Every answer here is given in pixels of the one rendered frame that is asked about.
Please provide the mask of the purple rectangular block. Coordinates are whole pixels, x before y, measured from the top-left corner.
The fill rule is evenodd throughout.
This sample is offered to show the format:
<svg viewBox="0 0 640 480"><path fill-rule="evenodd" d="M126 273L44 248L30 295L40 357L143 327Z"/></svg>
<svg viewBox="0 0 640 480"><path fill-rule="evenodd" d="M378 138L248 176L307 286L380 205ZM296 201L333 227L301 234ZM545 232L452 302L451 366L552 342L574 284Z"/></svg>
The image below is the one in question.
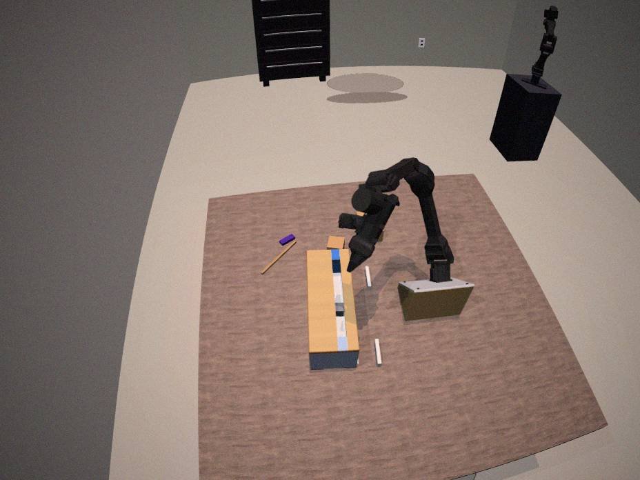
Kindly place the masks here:
<svg viewBox="0 0 640 480"><path fill-rule="evenodd" d="M293 234L290 234L288 236L286 236L285 238L279 240L279 243L284 246L285 244L291 242L292 240L295 239L295 236Z"/></svg>

